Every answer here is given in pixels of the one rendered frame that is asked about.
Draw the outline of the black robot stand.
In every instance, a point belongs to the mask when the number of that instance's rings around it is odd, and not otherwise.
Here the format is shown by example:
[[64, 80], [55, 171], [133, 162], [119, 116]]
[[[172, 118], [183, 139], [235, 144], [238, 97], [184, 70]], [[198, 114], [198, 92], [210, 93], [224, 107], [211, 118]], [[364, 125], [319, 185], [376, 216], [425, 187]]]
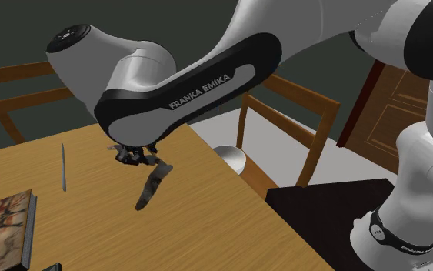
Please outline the black robot stand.
[[353, 220], [394, 189], [387, 179], [270, 189], [265, 201], [335, 271], [373, 271], [350, 243]]

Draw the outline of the white round bowl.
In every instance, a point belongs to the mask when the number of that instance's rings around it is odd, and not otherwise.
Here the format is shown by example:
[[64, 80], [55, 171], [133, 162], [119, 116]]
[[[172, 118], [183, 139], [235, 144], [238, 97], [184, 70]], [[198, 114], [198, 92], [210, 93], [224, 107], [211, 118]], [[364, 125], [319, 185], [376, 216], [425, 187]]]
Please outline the white round bowl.
[[235, 146], [217, 146], [213, 150], [238, 174], [240, 175], [246, 164], [246, 155]]

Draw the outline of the brown wooden door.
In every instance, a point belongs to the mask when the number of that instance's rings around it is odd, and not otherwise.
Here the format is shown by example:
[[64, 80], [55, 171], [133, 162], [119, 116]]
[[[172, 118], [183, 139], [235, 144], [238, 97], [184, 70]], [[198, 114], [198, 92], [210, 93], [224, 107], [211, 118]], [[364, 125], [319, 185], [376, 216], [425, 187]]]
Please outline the brown wooden door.
[[396, 139], [425, 119], [427, 79], [375, 61], [345, 124], [338, 147], [345, 147], [396, 174]]

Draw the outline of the thin grey pen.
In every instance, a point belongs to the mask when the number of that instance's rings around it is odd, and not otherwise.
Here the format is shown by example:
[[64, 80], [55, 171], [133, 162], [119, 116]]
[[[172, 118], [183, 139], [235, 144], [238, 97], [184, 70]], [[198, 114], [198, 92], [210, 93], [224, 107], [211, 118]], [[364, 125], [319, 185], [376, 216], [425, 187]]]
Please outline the thin grey pen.
[[63, 142], [61, 143], [62, 147], [62, 191], [67, 191], [67, 184], [66, 184], [66, 174], [65, 174], [65, 147]]

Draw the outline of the dark grey flat kitchen tool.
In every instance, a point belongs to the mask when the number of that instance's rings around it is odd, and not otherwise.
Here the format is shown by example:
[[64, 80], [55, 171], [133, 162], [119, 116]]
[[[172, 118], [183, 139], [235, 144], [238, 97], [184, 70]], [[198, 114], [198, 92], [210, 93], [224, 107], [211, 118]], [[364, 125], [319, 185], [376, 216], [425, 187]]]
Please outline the dark grey flat kitchen tool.
[[138, 201], [135, 205], [135, 210], [144, 209], [150, 202], [153, 195], [156, 193], [162, 180], [172, 171], [173, 166], [161, 161], [155, 169], [150, 173], [142, 190]]

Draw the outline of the wooden chair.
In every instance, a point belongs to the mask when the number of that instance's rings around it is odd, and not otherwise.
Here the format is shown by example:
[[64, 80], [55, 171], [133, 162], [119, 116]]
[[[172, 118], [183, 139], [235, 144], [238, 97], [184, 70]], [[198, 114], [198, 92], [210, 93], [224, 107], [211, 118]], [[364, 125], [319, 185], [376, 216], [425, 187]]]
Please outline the wooden chair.
[[276, 125], [287, 135], [308, 148], [307, 158], [296, 182], [296, 186], [305, 188], [314, 174], [322, 150], [328, 139], [329, 132], [331, 131], [335, 117], [338, 114], [340, 103], [277, 75], [269, 76], [265, 81], [263, 81], [262, 85], [319, 115], [321, 120], [318, 124], [318, 129], [315, 133], [311, 133], [309, 130], [292, 122], [289, 118], [283, 116], [270, 106], [257, 100], [254, 96], [245, 93], [242, 95], [236, 147], [241, 149], [243, 146], [245, 120], [247, 111], [251, 108], [271, 124]]
[[[34, 62], [0, 68], [0, 83], [55, 74], [49, 62]], [[8, 112], [73, 97], [66, 87], [0, 99], [0, 123], [16, 144], [26, 142]]]

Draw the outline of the wooden table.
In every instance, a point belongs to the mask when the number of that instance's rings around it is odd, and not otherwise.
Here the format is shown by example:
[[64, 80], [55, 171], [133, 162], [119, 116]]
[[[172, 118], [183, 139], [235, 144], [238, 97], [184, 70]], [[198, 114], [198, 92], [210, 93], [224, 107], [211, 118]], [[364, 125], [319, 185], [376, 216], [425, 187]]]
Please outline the wooden table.
[[158, 144], [173, 169], [140, 211], [151, 168], [110, 145], [90, 125], [0, 149], [0, 199], [38, 198], [31, 271], [331, 271], [189, 126]]

